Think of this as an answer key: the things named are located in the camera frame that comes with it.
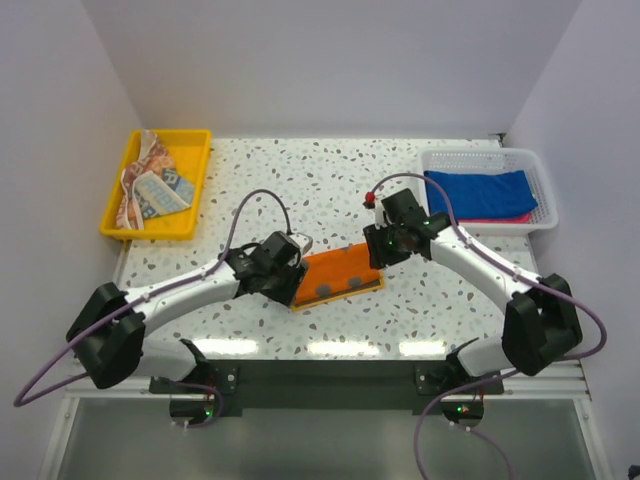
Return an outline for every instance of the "yellow tray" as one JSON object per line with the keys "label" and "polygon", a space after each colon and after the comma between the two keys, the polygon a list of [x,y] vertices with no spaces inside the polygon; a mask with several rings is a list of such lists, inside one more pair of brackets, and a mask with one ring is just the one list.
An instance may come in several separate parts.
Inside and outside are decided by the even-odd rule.
{"label": "yellow tray", "polygon": [[158,134],[175,159],[178,174],[195,185],[193,204],[191,208],[182,212],[145,220],[144,230],[122,230],[115,227],[116,213],[124,193],[120,184],[120,175],[127,165],[138,159],[140,153],[140,130],[136,130],[129,137],[129,144],[120,162],[116,180],[113,182],[109,203],[102,216],[100,232],[104,235],[120,240],[189,240],[195,234],[200,196],[210,155],[211,132],[209,130],[153,131]]}

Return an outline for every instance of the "blue cloth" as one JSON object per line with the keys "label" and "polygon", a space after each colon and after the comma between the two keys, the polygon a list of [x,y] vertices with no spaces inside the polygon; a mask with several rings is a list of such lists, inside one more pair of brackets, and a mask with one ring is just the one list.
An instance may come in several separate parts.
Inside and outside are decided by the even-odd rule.
{"label": "blue cloth", "polygon": [[[529,213],[538,206],[523,171],[500,175],[424,172],[451,199],[453,212],[461,219],[507,219]],[[427,183],[429,211],[446,212],[442,195]]]}

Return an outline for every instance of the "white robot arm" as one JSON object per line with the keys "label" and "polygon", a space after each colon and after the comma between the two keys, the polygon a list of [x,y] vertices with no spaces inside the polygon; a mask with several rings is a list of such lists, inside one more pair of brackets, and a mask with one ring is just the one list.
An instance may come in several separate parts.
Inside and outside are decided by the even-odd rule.
{"label": "white robot arm", "polygon": [[[522,270],[464,228],[454,228],[444,213],[427,216],[409,189],[365,206],[376,209],[376,224],[364,230],[372,267],[384,268],[420,254],[461,275],[505,315],[501,335],[471,340],[447,356],[454,370],[450,386],[514,367],[536,375],[582,341],[575,307],[531,287],[541,283],[571,295],[558,275],[540,278]],[[516,275],[509,277],[497,265]]]}

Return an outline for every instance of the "black metal bracket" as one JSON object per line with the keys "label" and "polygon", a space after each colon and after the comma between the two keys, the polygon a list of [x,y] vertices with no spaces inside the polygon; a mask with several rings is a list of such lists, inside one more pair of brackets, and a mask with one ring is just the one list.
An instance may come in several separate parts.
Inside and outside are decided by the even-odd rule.
{"label": "black metal bracket", "polygon": [[[553,274],[540,283],[571,296],[567,281]],[[502,349],[515,368],[536,375],[582,342],[575,306],[538,289],[515,293],[507,303]]]}
{"label": "black metal bracket", "polygon": [[[104,316],[125,306],[125,295],[126,292],[112,282],[98,287],[67,332],[67,342]],[[129,377],[138,367],[142,356],[144,315],[129,310],[116,320],[73,347],[78,360],[100,389],[117,385]]]}
{"label": "black metal bracket", "polygon": [[[224,395],[225,416],[245,408],[410,410],[442,393],[447,361],[409,360],[210,360],[214,384]],[[200,393],[151,380],[156,394]],[[489,385],[486,394],[504,391]]]}

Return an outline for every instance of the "speckled countertop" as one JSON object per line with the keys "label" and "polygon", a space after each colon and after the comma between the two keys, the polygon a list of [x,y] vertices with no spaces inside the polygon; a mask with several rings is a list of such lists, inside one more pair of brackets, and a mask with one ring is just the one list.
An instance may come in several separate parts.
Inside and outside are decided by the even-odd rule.
{"label": "speckled countertop", "polygon": [[[269,188],[290,207],[294,230],[311,235],[311,254],[364,241],[373,214],[364,193],[384,175],[413,170],[428,146],[497,146],[493,140],[219,139],[202,196],[196,236],[186,242],[134,241],[116,275],[121,288],[143,286],[218,255],[231,212],[255,188]],[[395,188],[413,187],[411,179]],[[234,245],[284,230],[269,197],[242,213]],[[534,262],[526,237],[480,237],[525,269]],[[189,338],[211,358],[441,359],[474,337],[502,330],[502,315],[456,273],[419,257],[388,268],[386,288],[293,313],[260,295],[209,305],[152,335]]]}

